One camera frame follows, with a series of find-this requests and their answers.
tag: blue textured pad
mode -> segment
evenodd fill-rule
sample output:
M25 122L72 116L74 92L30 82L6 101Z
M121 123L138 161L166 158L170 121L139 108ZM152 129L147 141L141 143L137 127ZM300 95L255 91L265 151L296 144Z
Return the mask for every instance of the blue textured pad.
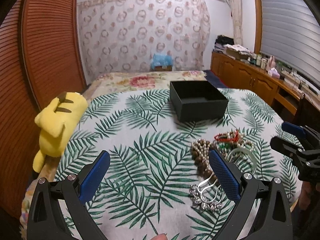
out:
M209 153L209 164L227 198L237 203L240 200L239 183L215 150Z
M304 129L300 126L294 125L289 122L283 122L281 125L281 128L283 131L290 133L298 138L305 139L306 133L304 132Z
M110 154L105 151L81 184L79 199L83 205L92 200L109 166Z

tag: white curtain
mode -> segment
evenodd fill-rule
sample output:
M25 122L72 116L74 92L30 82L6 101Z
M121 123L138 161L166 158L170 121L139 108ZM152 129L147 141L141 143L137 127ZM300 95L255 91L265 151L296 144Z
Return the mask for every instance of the white curtain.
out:
M233 39L235 44L242 45L242 0L230 0L233 20Z
M174 70L202 70L210 34L204 0L90 0L78 4L79 40L88 76L146 72L154 53Z

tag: blue plastic bag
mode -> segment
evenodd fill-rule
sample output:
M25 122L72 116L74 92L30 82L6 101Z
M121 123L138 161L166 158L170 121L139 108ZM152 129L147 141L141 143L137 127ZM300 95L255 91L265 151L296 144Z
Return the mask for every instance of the blue plastic bag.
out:
M155 69L155 67L167 67L167 66L172 66L173 65L173 60L171 56L168 55L161 55L161 54L153 54L153 59L151 62L151 68Z

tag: silver bolt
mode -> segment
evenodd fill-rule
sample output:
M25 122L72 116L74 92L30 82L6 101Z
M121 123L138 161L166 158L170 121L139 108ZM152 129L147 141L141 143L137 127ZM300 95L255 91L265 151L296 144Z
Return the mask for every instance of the silver bolt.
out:
M274 181L275 181L276 184L280 184L281 183L281 179L279 179L279 178L274 178Z
M250 173L245 173L243 176L245 179L252 179L252 175Z
M40 179L38 180L38 182L39 182L39 184L44 184L45 178L40 178Z
M70 174L69 176L68 176L68 180L74 180L75 178L76 178L76 174Z

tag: yellow plush toy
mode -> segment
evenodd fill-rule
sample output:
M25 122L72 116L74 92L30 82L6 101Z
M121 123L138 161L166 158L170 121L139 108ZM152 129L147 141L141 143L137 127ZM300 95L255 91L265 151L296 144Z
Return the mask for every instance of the yellow plush toy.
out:
M64 92L53 99L35 118L41 128L39 137L40 150L33 159L33 170L40 173L47 155L63 155L68 141L88 103L78 93Z

